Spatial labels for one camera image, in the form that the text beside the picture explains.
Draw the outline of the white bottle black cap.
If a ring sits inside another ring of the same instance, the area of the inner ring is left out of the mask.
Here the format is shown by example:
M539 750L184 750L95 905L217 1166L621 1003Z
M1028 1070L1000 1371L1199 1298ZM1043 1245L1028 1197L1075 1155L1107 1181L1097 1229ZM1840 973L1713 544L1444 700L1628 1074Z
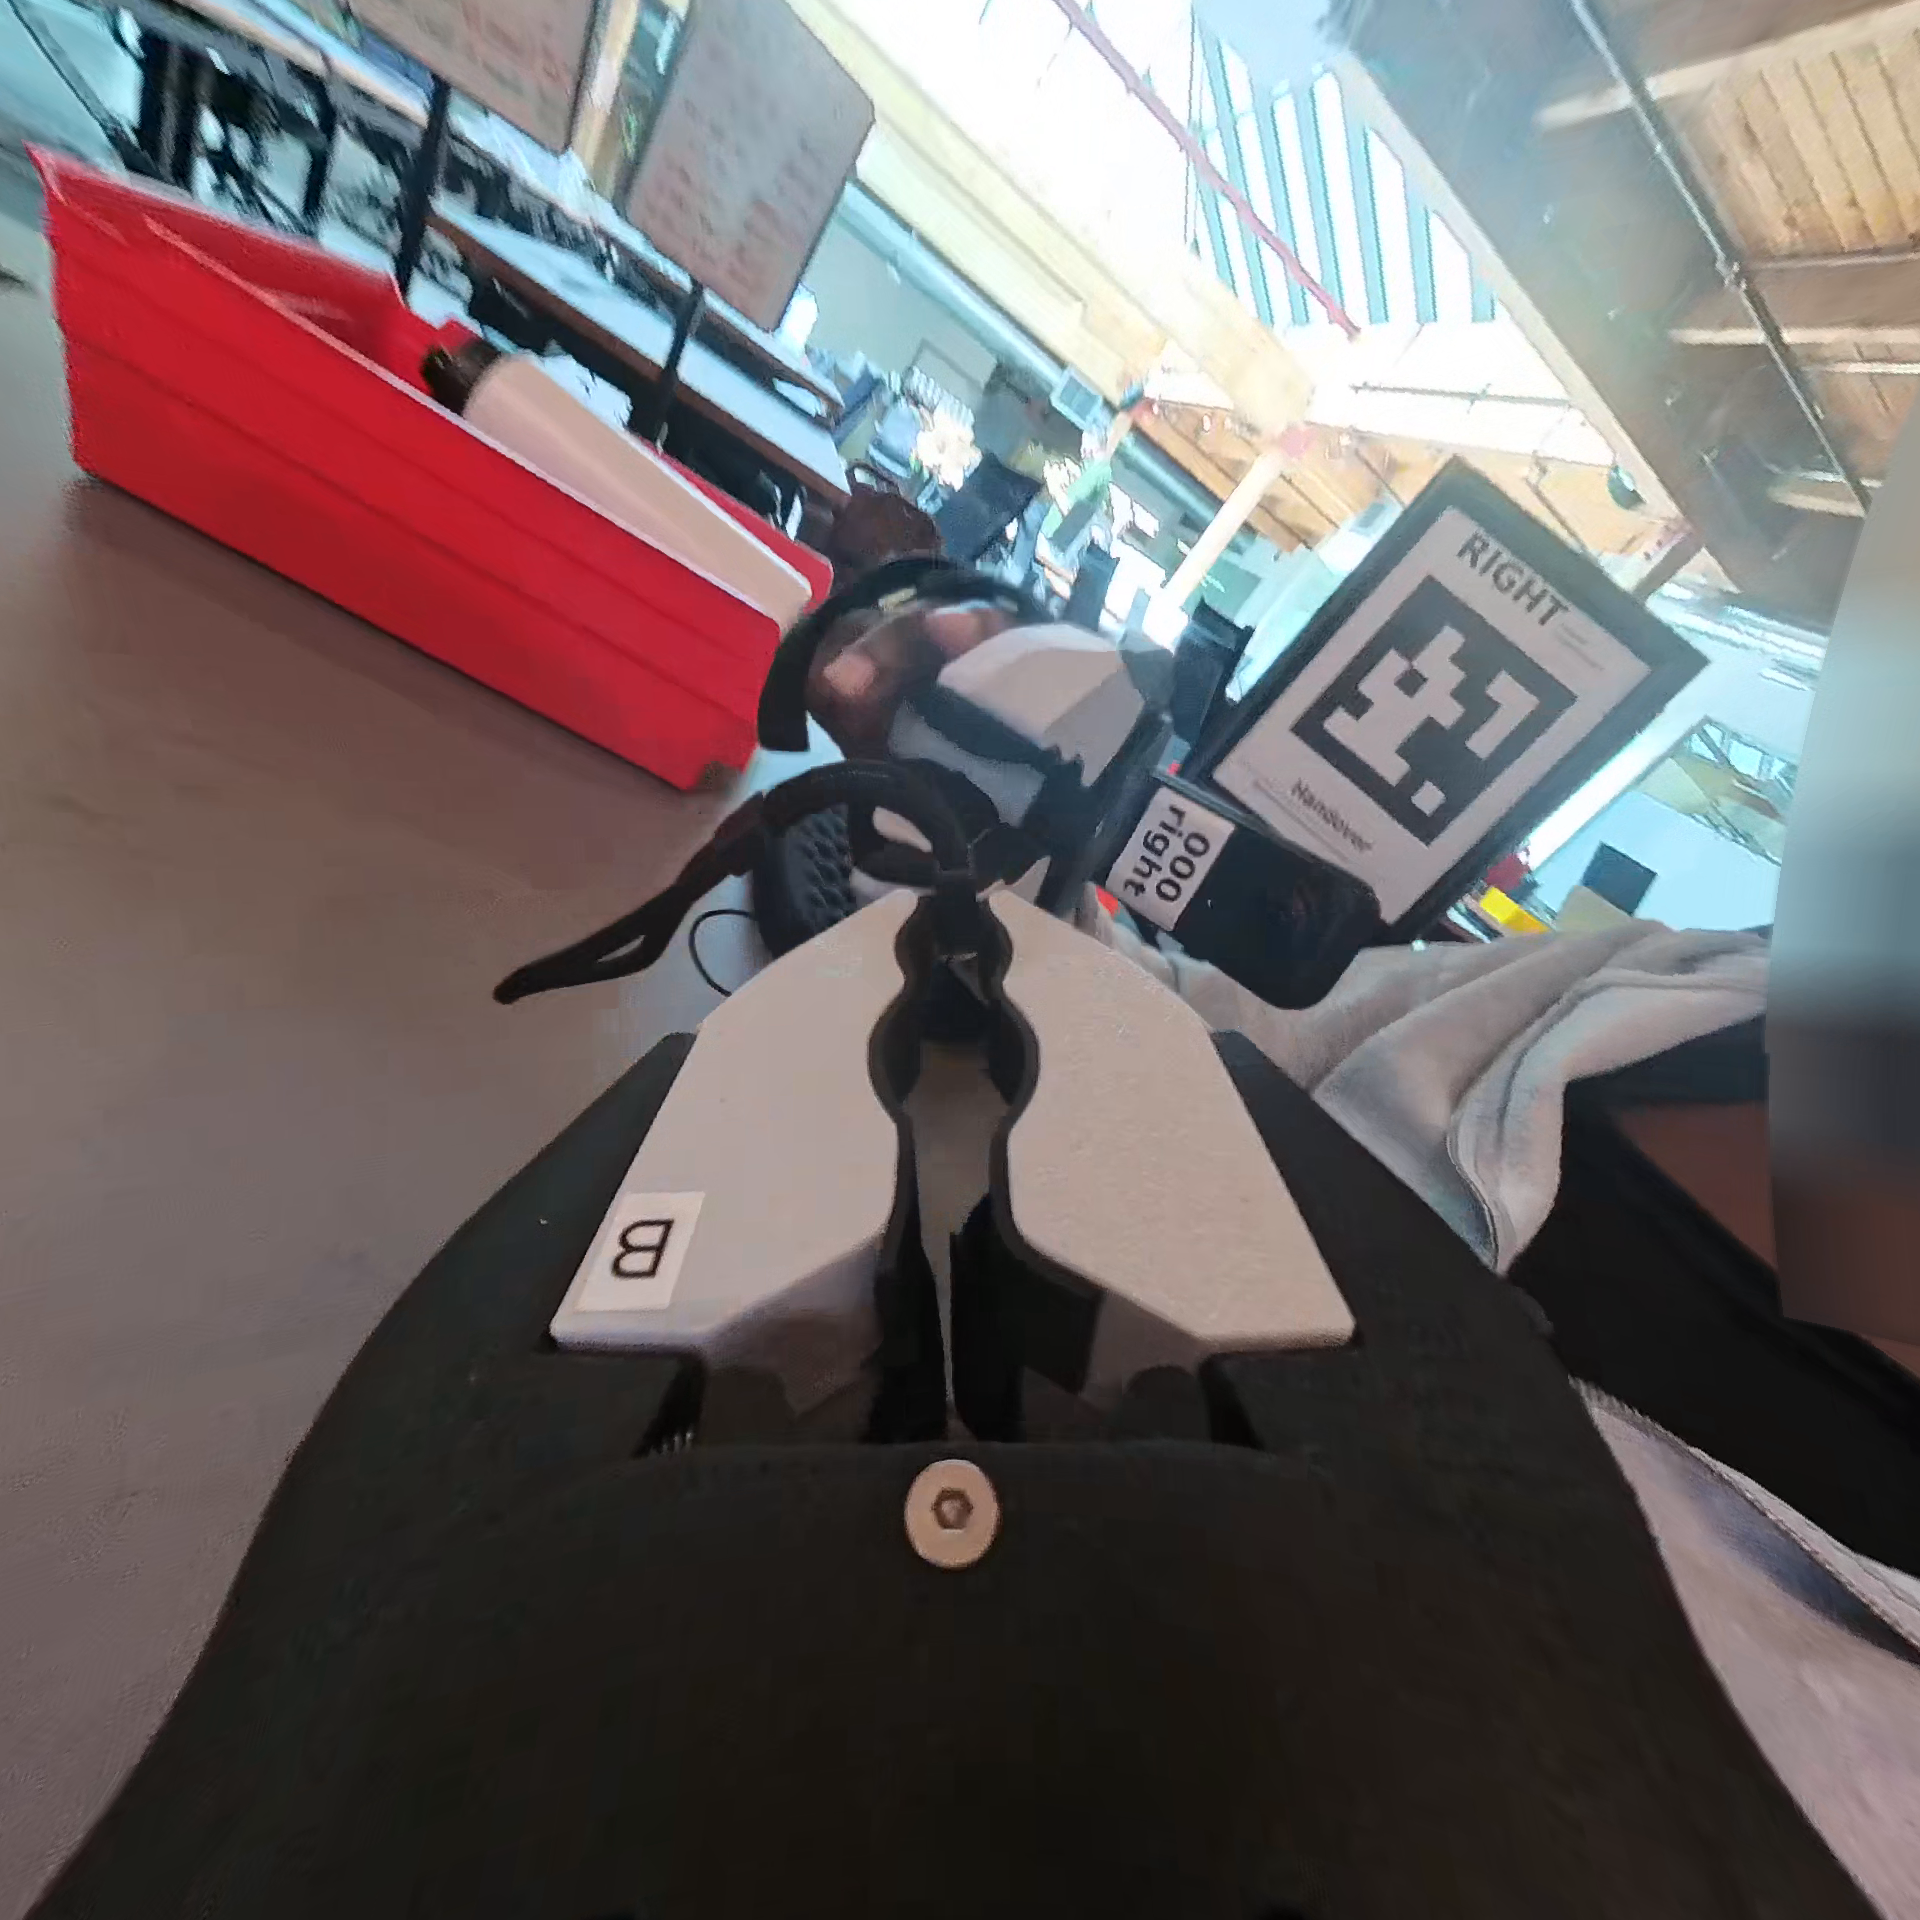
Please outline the white bottle black cap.
M420 362L430 397L671 560L714 581L788 632L804 615L804 573L674 462L604 418L533 354L485 340L436 345Z

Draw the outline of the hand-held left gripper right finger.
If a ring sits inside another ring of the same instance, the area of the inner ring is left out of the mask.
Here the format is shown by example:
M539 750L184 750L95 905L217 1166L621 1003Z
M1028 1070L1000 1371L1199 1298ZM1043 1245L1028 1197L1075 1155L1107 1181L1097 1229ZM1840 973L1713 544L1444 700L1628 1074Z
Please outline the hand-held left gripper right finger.
M1016 1068L988 1199L1019 1365L1119 1396L1153 1371L1348 1347L1354 1311L1206 1020L1016 895L980 907Z

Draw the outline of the person's right hand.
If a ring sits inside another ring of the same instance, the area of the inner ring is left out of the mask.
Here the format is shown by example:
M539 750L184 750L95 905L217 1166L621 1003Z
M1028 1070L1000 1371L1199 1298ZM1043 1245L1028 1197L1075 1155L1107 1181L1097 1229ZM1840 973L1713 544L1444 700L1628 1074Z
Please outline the person's right hand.
M878 760L902 705L1014 625L1010 609L980 598L910 596L889 611L845 616L807 669L807 716L843 759Z

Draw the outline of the whiteboard on stand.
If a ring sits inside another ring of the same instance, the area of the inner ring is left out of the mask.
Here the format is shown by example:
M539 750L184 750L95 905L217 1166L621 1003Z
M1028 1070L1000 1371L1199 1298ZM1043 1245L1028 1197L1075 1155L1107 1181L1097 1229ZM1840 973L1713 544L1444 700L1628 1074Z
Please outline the whiteboard on stand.
M595 3L349 3L354 24L425 70L428 106L396 204L396 290L412 293L457 97L541 153L572 146L594 74Z
M665 432L708 316L769 340L873 129L869 97L790 5L694 3L628 186L634 264L671 318L651 431Z

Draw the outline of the black shirt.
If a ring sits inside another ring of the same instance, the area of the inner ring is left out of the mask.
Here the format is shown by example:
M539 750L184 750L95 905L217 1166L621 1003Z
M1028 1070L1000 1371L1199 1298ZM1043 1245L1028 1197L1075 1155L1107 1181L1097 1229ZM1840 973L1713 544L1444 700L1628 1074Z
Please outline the black shirt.
M1782 1309L1756 1242L1765 1092L1762 1018L1575 1080L1507 1278L1573 1378L1916 1576L1916 1371Z

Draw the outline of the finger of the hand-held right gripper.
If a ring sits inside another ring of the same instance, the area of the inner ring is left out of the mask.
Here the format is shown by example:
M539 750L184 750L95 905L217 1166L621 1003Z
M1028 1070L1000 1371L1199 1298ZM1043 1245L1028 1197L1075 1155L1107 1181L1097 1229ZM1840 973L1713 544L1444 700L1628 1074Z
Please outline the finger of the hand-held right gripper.
M900 764L968 785L1011 829L1053 832L1085 810L1082 759L985 709L900 709L883 746Z
M988 637L933 687L1057 756L1116 756L1149 709L1116 638L1065 622Z

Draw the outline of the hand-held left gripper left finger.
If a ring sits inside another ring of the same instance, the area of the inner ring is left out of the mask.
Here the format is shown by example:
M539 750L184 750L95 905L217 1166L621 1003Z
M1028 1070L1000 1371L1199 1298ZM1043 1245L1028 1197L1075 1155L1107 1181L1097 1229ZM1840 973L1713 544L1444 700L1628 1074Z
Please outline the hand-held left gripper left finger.
M923 899L886 893L696 1030L548 1325L556 1349L715 1371L866 1371L903 1197L872 1046Z

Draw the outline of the brown backpack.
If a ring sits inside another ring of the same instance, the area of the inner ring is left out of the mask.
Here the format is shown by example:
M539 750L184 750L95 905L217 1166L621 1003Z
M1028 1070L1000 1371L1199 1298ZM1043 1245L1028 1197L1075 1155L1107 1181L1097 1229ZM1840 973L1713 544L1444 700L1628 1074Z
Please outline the brown backpack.
M852 586L883 564L939 560L944 539L912 498L886 488L856 488L831 517L821 554L835 586Z

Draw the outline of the red bin with bottle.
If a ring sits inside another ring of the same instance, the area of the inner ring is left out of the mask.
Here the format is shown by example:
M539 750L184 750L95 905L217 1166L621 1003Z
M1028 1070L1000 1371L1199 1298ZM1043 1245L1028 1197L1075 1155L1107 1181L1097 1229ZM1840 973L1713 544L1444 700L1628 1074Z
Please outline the red bin with bottle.
M68 447L89 478L675 790L755 756L779 628L475 432L475 342L390 273L53 149Z

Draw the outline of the black wheel-shaped object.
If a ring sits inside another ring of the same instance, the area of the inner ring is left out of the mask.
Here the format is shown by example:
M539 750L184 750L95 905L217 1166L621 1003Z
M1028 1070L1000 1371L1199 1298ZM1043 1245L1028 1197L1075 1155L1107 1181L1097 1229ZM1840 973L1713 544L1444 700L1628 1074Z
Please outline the black wheel-shaped object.
M781 959L858 910L850 817L816 812L771 834L748 868L748 902L761 949Z

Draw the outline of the framed tag sign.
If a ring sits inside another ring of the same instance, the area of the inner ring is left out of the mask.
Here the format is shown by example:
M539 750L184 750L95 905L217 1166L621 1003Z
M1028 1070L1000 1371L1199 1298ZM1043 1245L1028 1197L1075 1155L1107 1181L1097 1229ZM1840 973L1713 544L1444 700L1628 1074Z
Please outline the framed tag sign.
M1709 661L1452 458L1182 766L1419 939Z

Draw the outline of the grey zip hoodie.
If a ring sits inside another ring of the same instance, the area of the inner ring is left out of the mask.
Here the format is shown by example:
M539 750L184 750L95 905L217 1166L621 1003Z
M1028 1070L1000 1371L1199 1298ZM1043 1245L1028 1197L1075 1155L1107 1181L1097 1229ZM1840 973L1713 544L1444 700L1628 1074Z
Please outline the grey zip hoodie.
M1510 1267L1558 1197L1575 1083L1751 1018L1768 1072L1770 955L1756 931L1626 923L1374 950L1301 1013L1123 931L1107 940L1211 1030L1253 1044L1519 1292ZM1760 1146L1754 1242L1770 1248L1779 1284L1765 1098ZM1884 1305L1782 1309L1916 1372L1913 1267ZM1842 1547L1737 1470L1571 1378L1743 1732L1870 1912L1916 1916L1916 1576Z

